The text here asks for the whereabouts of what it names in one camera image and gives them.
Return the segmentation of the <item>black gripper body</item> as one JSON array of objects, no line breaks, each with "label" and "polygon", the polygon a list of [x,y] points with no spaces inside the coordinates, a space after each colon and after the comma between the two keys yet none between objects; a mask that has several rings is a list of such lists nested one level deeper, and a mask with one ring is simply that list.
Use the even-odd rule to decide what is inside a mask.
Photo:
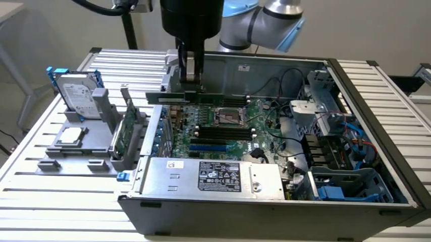
[{"label": "black gripper body", "polygon": [[165,32],[181,41],[204,41],[221,29],[223,1],[160,1]]}]

